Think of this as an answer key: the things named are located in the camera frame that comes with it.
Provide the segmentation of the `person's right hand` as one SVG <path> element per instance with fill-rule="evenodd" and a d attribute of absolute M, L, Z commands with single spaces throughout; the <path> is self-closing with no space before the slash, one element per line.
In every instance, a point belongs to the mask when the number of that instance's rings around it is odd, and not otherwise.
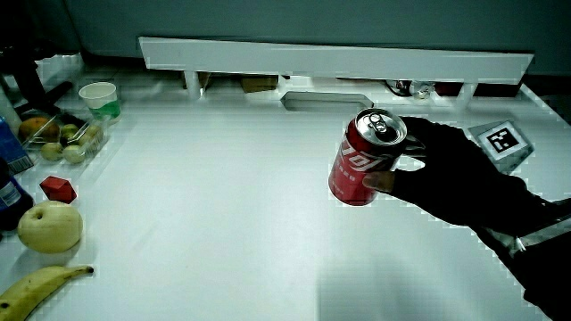
<path fill-rule="evenodd" d="M 364 186 L 447 223 L 512 236 L 532 233 L 561 215 L 555 204 L 531 193 L 523 179 L 500 173 L 461 129 L 422 118 L 403 120 L 425 146 L 425 166 L 371 172 L 363 178 Z"/>

